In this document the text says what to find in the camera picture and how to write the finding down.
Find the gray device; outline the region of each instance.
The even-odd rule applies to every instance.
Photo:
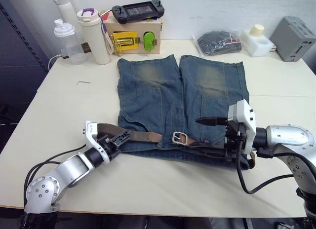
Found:
[[[298,17],[284,17],[270,37],[284,61],[297,62],[316,41],[315,34]]]

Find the yellow latch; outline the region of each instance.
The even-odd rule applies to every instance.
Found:
[[[137,32],[114,32],[111,40],[114,44],[114,52],[118,56],[122,55],[123,50],[138,49],[138,44],[141,43]]]

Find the denim shorts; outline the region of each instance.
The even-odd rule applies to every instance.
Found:
[[[234,159],[210,157],[172,143],[174,131],[197,142],[224,146],[225,127],[205,126],[195,119],[226,117],[229,105],[249,101],[243,64],[228,64],[184,55],[178,67],[173,55],[146,61],[118,61],[120,78],[118,125],[162,134],[159,143],[128,142],[123,153],[188,160],[233,167]],[[248,163],[242,159],[244,169]]]

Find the belt buckle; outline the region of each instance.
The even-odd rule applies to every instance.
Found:
[[[183,135],[185,137],[185,139],[186,139],[184,143],[179,142],[179,140],[181,140],[181,138],[178,137],[180,134]],[[188,145],[188,136],[185,133],[174,131],[173,134],[172,134],[172,142],[175,143],[175,144],[180,144],[180,145],[183,145],[183,146],[187,146]]]

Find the back pocket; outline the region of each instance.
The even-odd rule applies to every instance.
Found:
[[[227,117],[229,106],[235,103],[235,99],[213,97],[203,94],[201,117]],[[202,141],[223,147],[225,131],[225,126],[200,125],[199,136]]]
[[[162,94],[160,88],[122,98],[118,125],[136,131],[163,134]]]

